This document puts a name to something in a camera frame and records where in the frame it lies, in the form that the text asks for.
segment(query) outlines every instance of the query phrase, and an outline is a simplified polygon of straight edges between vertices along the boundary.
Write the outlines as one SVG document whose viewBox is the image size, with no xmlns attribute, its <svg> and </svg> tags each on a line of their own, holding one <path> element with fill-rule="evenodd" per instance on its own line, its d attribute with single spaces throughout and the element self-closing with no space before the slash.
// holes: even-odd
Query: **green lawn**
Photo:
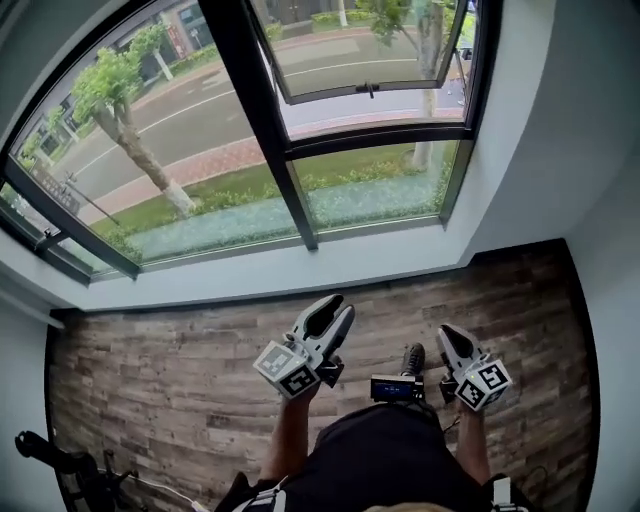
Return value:
<svg viewBox="0 0 640 512">
<path fill-rule="evenodd" d="M 406 165 L 406 154 L 413 146 L 399 144 L 332 153 L 298 160 L 295 168 L 305 191 L 415 174 L 417 171 Z M 455 147 L 455 142 L 447 144 L 446 162 L 452 160 Z M 196 215 L 280 195 L 266 163 L 216 176 L 186 187 L 185 190 L 198 202 Z M 121 222 L 122 229 L 127 234 L 149 231 L 177 220 L 174 208 L 164 196 L 133 206 L 114 217 Z M 117 231 L 115 224 L 109 219 L 93 224 L 92 228 L 107 237 Z"/>
</svg>

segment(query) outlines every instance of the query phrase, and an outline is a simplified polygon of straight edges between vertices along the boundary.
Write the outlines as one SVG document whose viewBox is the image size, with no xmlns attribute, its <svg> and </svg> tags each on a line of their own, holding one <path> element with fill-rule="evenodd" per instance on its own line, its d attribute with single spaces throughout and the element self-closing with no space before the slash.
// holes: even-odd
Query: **forearm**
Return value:
<svg viewBox="0 0 640 512">
<path fill-rule="evenodd" d="M 299 472 L 307 459 L 309 444 L 309 403 L 283 402 L 271 446 L 260 470 L 262 480 L 282 480 Z"/>
<path fill-rule="evenodd" d="M 482 413 L 474 413 L 470 409 L 461 412 L 456 459 L 480 485 L 491 478 Z"/>
</svg>

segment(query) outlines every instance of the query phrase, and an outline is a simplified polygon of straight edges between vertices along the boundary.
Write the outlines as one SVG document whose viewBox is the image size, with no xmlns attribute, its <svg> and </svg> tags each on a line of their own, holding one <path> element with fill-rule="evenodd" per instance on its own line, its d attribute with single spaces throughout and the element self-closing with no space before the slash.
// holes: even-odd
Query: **hair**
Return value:
<svg viewBox="0 0 640 512">
<path fill-rule="evenodd" d="M 401 503 L 392 507 L 371 507 L 364 512 L 451 512 L 451 510 L 432 503 Z"/>
</svg>

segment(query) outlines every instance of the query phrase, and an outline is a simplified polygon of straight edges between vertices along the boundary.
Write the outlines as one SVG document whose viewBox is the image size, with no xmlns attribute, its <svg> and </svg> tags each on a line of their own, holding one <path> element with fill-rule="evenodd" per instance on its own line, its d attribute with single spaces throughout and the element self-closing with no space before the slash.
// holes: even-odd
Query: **black window frame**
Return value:
<svg viewBox="0 0 640 512">
<path fill-rule="evenodd" d="M 91 229 L 74 217 L 53 197 L 51 197 L 29 174 L 22 170 L 10 155 L 10 150 L 18 138 L 23 126 L 30 120 L 32 114 L 37 112 L 40 104 L 56 84 L 64 77 L 82 56 L 103 39 L 109 32 L 116 29 L 129 17 L 135 15 L 155 0 L 132 0 L 113 14 L 99 23 L 82 41 L 62 59 L 60 64 L 39 87 L 33 98 L 21 112 L 17 122 L 13 126 L 9 137 L 0 150 L 0 189 L 4 182 L 10 184 L 16 192 L 22 195 L 39 211 L 49 222 L 58 227 L 59 232 L 42 236 L 34 233 L 33 227 L 28 226 L 25 219 L 19 215 L 7 215 L 6 208 L 0 207 L 0 228 L 7 231 L 12 237 L 32 250 L 43 260 L 50 263 L 58 270 L 71 278 L 88 285 L 92 281 L 100 279 L 100 276 L 92 274 L 92 269 L 71 255 L 59 245 L 66 238 L 73 239 L 84 249 L 107 263 L 115 271 L 119 271 L 132 279 L 144 271 L 151 271 L 171 266 L 171 262 L 184 263 L 191 256 L 176 258 L 166 263 L 152 263 L 140 266 L 102 240 Z M 332 238 L 330 233 L 321 233 L 315 230 L 312 215 L 307 204 L 306 196 L 301 189 L 298 177 L 293 168 L 293 162 L 299 158 L 335 153 L 353 149 L 362 149 L 375 146 L 401 144 L 421 141 L 458 140 L 452 175 L 447 189 L 442 211 L 438 221 L 445 225 L 451 216 L 457 194 L 460 190 L 466 167 L 470 159 L 474 142 L 478 134 L 486 99 L 489 91 L 493 64 L 497 52 L 500 23 L 502 16 L 502 0 L 478 0 L 475 4 L 477 26 L 475 31 L 475 43 L 473 62 L 469 83 L 465 84 L 465 115 L 462 120 L 455 122 L 389 122 L 384 125 L 355 127 L 351 129 L 337 129 L 330 133 L 311 135 L 304 138 L 292 139 L 288 136 L 274 88 L 272 87 L 269 70 L 265 67 L 262 57 L 262 44 L 259 34 L 256 32 L 258 18 L 253 10 L 250 0 L 237 2 L 223 2 L 215 4 L 199 0 L 198 2 L 206 24 L 211 31 L 214 42 L 218 48 L 222 61 L 227 69 L 235 92 L 242 104 L 245 115 L 253 129 L 254 135 L 260 145 L 265 160 L 282 194 L 287 208 L 294 220 L 300 234 L 302 243 L 307 250 L 318 249 L 318 241 L 358 236 L 359 234 L 371 234 L 394 229 L 402 229 L 403 226 L 414 226 L 421 219 L 409 219 L 409 222 L 383 222 L 380 226 L 363 225 L 359 227 L 341 230 L 341 233 Z M 456 60 L 460 66 L 460 59 L 456 50 L 456 44 L 460 35 L 460 29 L 466 14 L 467 3 L 460 2 L 462 13 L 459 18 L 459 27 L 455 37 L 449 38 L 451 53 L 443 60 L 438 77 L 441 84 L 446 79 L 449 65 Z M 424 224 L 432 223 L 433 219 L 426 219 Z M 256 251 L 268 248 L 291 247 L 296 242 L 292 239 L 282 241 L 261 242 L 255 244 Z M 211 251 L 211 258 L 224 256 L 231 257 L 236 254 L 251 252 L 251 248 L 239 247 Z M 203 254 L 195 254 L 194 257 L 202 260 Z"/>
<path fill-rule="evenodd" d="M 334 87 L 331 89 L 321 89 L 318 91 L 311 91 L 302 94 L 291 94 L 291 90 L 287 84 L 285 75 L 282 72 L 282 68 L 278 63 L 278 59 L 273 51 L 271 43 L 269 42 L 267 35 L 264 31 L 264 27 L 260 22 L 260 19 L 253 8 L 251 2 L 247 4 L 247 10 L 249 11 L 249 19 L 251 20 L 251 26 L 255 32 L 256 39 L 260 42 L 260 47 L 264 52 L 265 58 L 269 63 L 273 79 L 276 82 L 284 101 L 288 105 L 299 105 L 309 101 L 317 101 L 327 98 L 335 98 L 338 96 L 348 96 L 351 94 L 370 94 L 374 97 L 375 94 L 383 91 L 397 91 L 407 89 L 440 89 L 446 79 L 449 67 L 452 62 L 454 50 L 458 44 L 460 33 L 462 32 L 462 25 L 464 23 L 464 17 L 467 13 L 468 0 L 460 0 L 456 7 L 456 12 L 453 17 L 453 24 L 449 38 L 442 53 L 442 61 L 438 68 L 438 74 L 431 80 L 402 80 L 393 82 L 379 82 L 379 83 L 364 83 L 353 84 L 341 87 Z"/>
</svg>

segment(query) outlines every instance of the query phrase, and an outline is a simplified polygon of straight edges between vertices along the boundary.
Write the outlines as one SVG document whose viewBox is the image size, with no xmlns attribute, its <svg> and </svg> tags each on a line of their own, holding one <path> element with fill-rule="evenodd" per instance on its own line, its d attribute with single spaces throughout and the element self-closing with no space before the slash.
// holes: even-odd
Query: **cable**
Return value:
<svg viewBox="0 0 640 512">
<path fill-rule="evenodd" d="M 451 425 L 449 425 L 447 428 L 445 428 L 442 433 L 446 434 L 447 432 L 449 432 L 449 430 L 451 430 L 453 427 L 455 427 L 458 423 L 460 423 L 460 416 L 456 416 L 456 419 L 453 420 L 453 423 Z"/>
<path fill-rule="evenodd" d="M 99 468 L 98 471 L 102 471 L 103 473 L 107 472 L 106 469 L 102 469 L 102 468 Z M 185 496 L 184 494 L 180 494 L 178 491 L 176 491 L 175 489 L 172 489 L 171 487 L 168 487 L 166 485 L 159 484 L 159 483 L 156 483 L 156 482 L 152 482 L 150 480 L 145 480 L 144 478 L 140 478 L 139 476 L 135 476 L 135 475 L 129 475 L 129 478 L 131 478 L 132 480 L 136 480 L 138 482 L 142 482 L 143 484 L 146 484 L 149 487 L 156 487 L 158 489 L 164 489 L 165 491 L 169 491 L 169 492 L 175 494 L 176 496 L 179 496 L 183 500 L 188 501 L 191 504 L 191 508 L 193 510 L 197 510 L 199 512 L 207 512 L 207 509 L 204 508 L 202 505 L 200 505 L 200 503 L 198 503 L 195 500 L 192 500 L 191 498 L 189 498 L 188 496 Z"/>
<path fill-rule="evenodd" d="M 192 500 L 191 498 L 188 498 L 184 494 L 180 494 L 178 491 L 176 491 L 175 489 L 172 489 L 171 487 L 167 487 L 166 485 L 158 484 L 156 482 L 150 482 L 149 480 L 145 480 L 143 478 L 136 477 L 136 476 L 133 476 L 133 475 L 131 475 L 131 478 L 133 480 L 137 480 L 138 482 L 142 482 L 143 484 L 147 484 L 147 485 L 149 485 L 151 487 L 157 487 L 158 489 L 164 489 L 165 491 L 172 492 L 176 496 L 180 496 L 182 499 L 187 500 L 189 503 L 191 503 L 191 505 L 194 504 L 194 500 Z"/>
</svg>

